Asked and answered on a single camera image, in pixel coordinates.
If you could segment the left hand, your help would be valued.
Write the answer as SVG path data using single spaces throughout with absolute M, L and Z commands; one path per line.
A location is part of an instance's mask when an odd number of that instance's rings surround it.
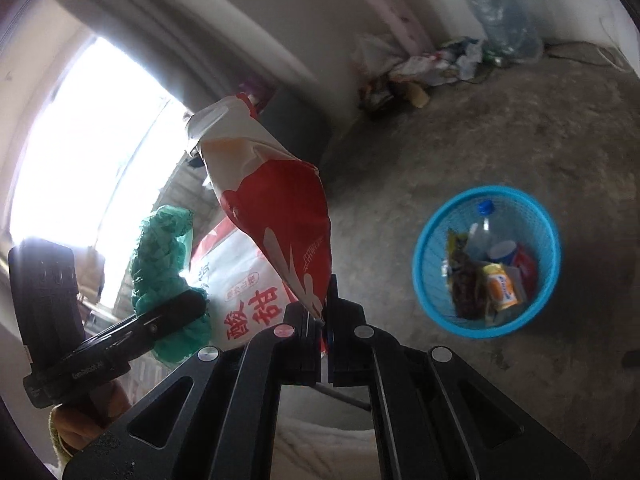
M 64 446 L 76 452 L 96 440 L 130 408 L 124 388 L 118 380 L 112 380 L 100 388 L 98 403 L 89 396 L 87 402 L 66 403 L 54 408 L 51 424 Z

